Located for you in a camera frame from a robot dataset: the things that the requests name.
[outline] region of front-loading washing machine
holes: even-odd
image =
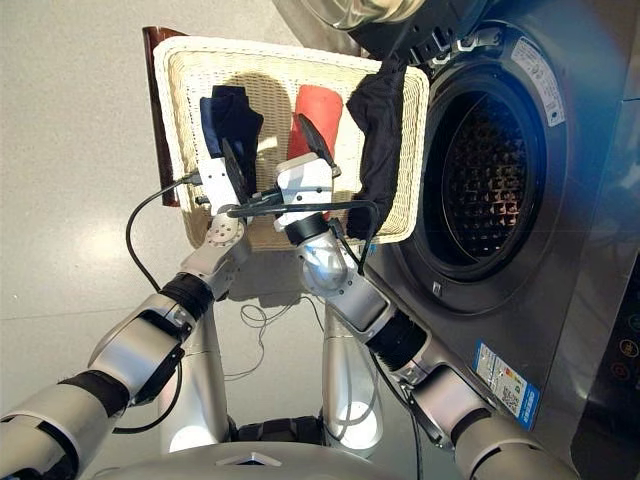
[[[586,479],[640,472],[638,10],[428,0],[351,32],[431,80],[416,228],[369,275]]]

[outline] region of black cable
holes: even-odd
[[[371,360],[373,360],[373,364],[375,365],[376,370],[378,370],[378,373],[382,377],[382,380],[387,385],[389,390],[391,390],[391,393],[393,393],[393,396],[396,397],[396,400],[398,401],[398,403],[400,403],[400,405],[402,405],[402,407],[408,413],[413,415],[413,412],[411,411],[411,408],[409,408],[409,405],[407,405],[407,402],[405,401],[405,399],[402,398],[402,396],[398,393],[398,391],[395,389],[395,387],[391,383],[391,380],[389,380],[389,377],[387,377],[387,374],[384,373],[384,370],[382,370],[382,367],[380,366],[380,362],[378,362],[378,358],[375,356],[373,352],[369,352],[369,355],[371,355]]]
[[[169,416],[169,414],[173,411],[173,408],[178,403],[178,398],[180,397],[180,390],[182,389],[182,362],[178,363],[176,366],[176,370],[178,372],[178,379],[176,381],[176,391],[173,394],[173,398],[171,399],[171,403],[167,407],[167,409],[156,418],[153,422],[143,425],[141,427],[116,427],[113,429],[112,433],[118,435],[132,435],[134,433],[142,433],[147,430],[151,430],[153,427],[158,426],[165,418]]]
[[[368,208],[371,214],[369,231],[362,248],[362,255],[358,262],[358,273],[364,273],[364,264],[367,260],[367,254],[371,247],[373,236],[376,233],[378,218],[380,213],[378,205],[371,200],[351,200],[349,202],[332,202],[332,203],[304,203],[293,205],[276,205],[276,206],[260,206],[260,207],[234,207],[227,211],[227,215],[231,218],[258,217],[263,215],[280,215],[284,213],[300,213],[300,212],[323,212],[335,210],[351,210],[352,208]]]
[[[197,171],[196,172],[192,172],[192,173],[188,173],[185,176],[183,176],[182,178],[180,178],[180,179],[176,180],[175,182],[173,182],[171,185],[168,185],[168,186],[164,187],[162,190],[154,193],[153,195],[148,196],[136,208],[134,208],[133,212],[131,212],[131,215],[129,216],[129,220],[127,221],[127,228],[125,230],[125,240],[127,242],[127,251],[129,252],[129,255],[131,256],[131,259],[133,260],[133,262],[140,269],[140,271],[147,278],[147,280],[149,280],[149,283],[155,289],[156,292],[160,291],[160,285],[158,285],[158,282],[156,282],[156,279],[153,278],[153,275],[151,275],[151,273],[149,273],[149,270],[147,270],[147,268],[142,264],[142,262],[138,258],[138,255],[136,255],[136,252],[133,249],[133,244],[131,243],[131,227],[133,226],[133,221],[135,220],[135,218],[138,215],[138,213],[140,213],[140,211],[144,207],[146,207],[153,200],[155,200],[156,198],[161,196],[163,193],[168,192],[170,190],[173,190],[178,185],[182,185],[183,183],[185,183],[187,181],[196,182],[196,181],[198,181],[198,179],[199,179],[199,174],[198,174]],[[165,418],[167,418],[169,416],[169,414],[171,413],[171,411],[173,410],[173,408],[176,406],[176,403],[178,403],[178,398],[180,397],[180,390],[182,388],[182,362],[178,363],[178,365],[176,366],[176,370],[178,372],[178,379],[177,379],[177,383],[176,383],[176,391],[173,394],[173,398],[171,399],[171,403],[169,403],[169,406],[162,413],[162,415],[160,415],[153,422],[148,423],[147,425],[143,425],[141,427],[116,427],[116,428],[113,429],[112,433],[115,433],[115,434],[118,434],[118,435],[131,435],[131,434],[134,434],[134,433],[146,432],[147,430],[151,430],[153,427],[159,425]]]
[[[420,427],[418,420],[413,411],[409,410],[411,414],[411,427],[413,428],[413,441],[416,446],[416,479],[422,480],[422,440],[420,440]]]
[[[387,387],[389,388],[393,396],[396,398],[396,400],[400,403],[400,405],[402,405],[402,407],[407,411],[407,413],[409,413],[409,416],[411,417],[411,427],[413,428],[413,441],[416,449],[416,478],[418,480],[422,480],[422,441],[420,440],[420,430],[418,426],[418,420],[416,419],[416,416],[414,415],[413,410],[411,410],[411,407],[409,407],[409,404],[407,403],[407,399],[402,398],[400,393],[398,393],[398,391],[395,389],[395,387],[391,383],[391,380],[389,380],[389,377],[387,377],[387,374],[384,372],[384,370],[382,370],[382,366],[380,366],[380,362],[378,361],[378,358],[375,356],[375,354],[373,352],[369,352],[369,355],[371,355],[371,360],[373,361],[373,364],[375,365],[376,370],[382,377],[382,380],[384,381],[384,383],[387,385]]]
[[[153,276],[149,273],[149,270],[147,270],[147,267],[145,267],[142,264],[142,262],[138,258],[138,255],[136,254],[135,250],[133,249],[133,244],[131,243],[131,227],[133,226],[133,221],[138,216],[138,213],[140,213],[140,210],[142,210],[144,207],[146,207],[153,200],[155,200],[156,198],[161,196],[163,193],[168,192],[170,190],[173,190],[174,188],[176,188],[179,185],[182,185],[190,177],[192,177],[192,174],[185,175],[184,177],[180,178],[179,180],[176,180],[175,182],[173,182],[171,185],[168,185],[168,186],[164,187],[159,192],[156,192],[153,195],[150,195],[147,198],[145,198],[136,208],[133,209],[133,212],[131,212],[131,215],[129,216],[129,220],[127,221],[127,228],[125,230],[125,240],[127,242],[127,251],[129,252],[129,255],[131,256],[131,259],[133,260],[133,263],[136,264],[136,266],[140,269],[142,274],[147,278],[147,280],[149,280],[149,283],[155,289],[156,292],[160,291],[160,285],[158,285],[158,282],[156,282],[155,278],[153,278]]]

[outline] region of black cloth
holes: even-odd
[[[211,98],[200,99],[200,117],[211,157],[223,156],[222,139],[226,138],[246,180],[247,194],[253,195],[258,135],[264,118],[249,106],[244,87],[214,86]]]
[[[376,232],[389,215],[396,195],[406,70],[400,60],[385,60],[378,73],[364,77],[347,102],[349,113],[365,135],[360,163],[362,190],[354,200],[372,200],[378,205]],[[366,239],[370,222],[368,209],[350,210],[347,234]]]

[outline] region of wicker basket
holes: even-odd
[[[360,80],[380,63],[323,51],[205,37],[174,37],[154,50],[162,117],[175,178],[196,168],[208,152],[200,123],[200,98],[213,85],[244,86],[251,108],[264,116],[258,142],[258,190],[273,186],[275,166],[286,160],[291,112],[301,85],[337,92],[346,104]],[[428,100],[423,72],[408,68],[404,86],[402,148],[393,208],[375,242],[407,238],[416,221]],[[334,201],[351,199],[360,190],[359,169],[364,135],[344,107],[335,148],[342,175],[334,181]],[[178,198],[187,236],[194,247],[204,240],[209,215],[195,203],[200,187],[183,186]],[[283,250],[291,245],[273,229],[273,218],[254,219],[249,227],[254,250]]]

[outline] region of clothing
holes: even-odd
[[[223,156],[226,138],[245,177],[247,195],[256,193],[258,135],[264,118],[249,106],[244,87],[214,86],[211,98],[200,99],[200,117],[209,155]]]
[[[398,59],[382,62],[378,73],[367,75],[351,94],[347,108],[365,135],[360,182],[354,200],[378,205],[380,229],[393,205],[402,145],[402,108],[406,64]],[[347,235],[366,239],[371,215],[366,208],[349,211]]]

